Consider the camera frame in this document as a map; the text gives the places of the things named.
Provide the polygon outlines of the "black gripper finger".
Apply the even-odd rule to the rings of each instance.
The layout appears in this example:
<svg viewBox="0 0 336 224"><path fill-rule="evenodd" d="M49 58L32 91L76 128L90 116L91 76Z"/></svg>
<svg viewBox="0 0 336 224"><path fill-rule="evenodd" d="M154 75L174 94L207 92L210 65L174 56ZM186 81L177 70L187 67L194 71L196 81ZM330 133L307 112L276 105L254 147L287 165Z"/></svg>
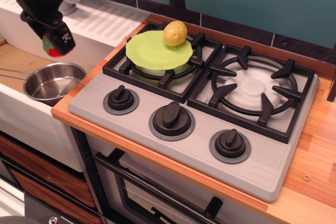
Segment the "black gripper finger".
<svg viewBox="0 0 336 224"><path fill-rule="evenodd" d="M47 37L46 33L49 29L47 24L36 20L29 20L27 24L41 40Z"/></svg>
<svg viewBox="0 0 336 224"><path fill-rule="evenodd" d="M47 32L47 38L61 54L65 54L71 48L74 49L76 46L75 40L69 29L52 29Z"/></svg>

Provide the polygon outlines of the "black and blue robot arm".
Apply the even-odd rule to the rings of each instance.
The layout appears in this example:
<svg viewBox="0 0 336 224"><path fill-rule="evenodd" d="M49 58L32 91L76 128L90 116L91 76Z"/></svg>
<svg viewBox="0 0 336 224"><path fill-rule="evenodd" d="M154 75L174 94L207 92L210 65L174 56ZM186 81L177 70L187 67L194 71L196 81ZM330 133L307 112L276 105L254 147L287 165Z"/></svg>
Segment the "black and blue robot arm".
<svg viewBox="0 0 336 224"><path fill-rule="evenodd" d="M16 0L22 8L20 18L43 42L43 50L51 57L71 52L76 43L62 20L59 6L63 0Z"/></svg>

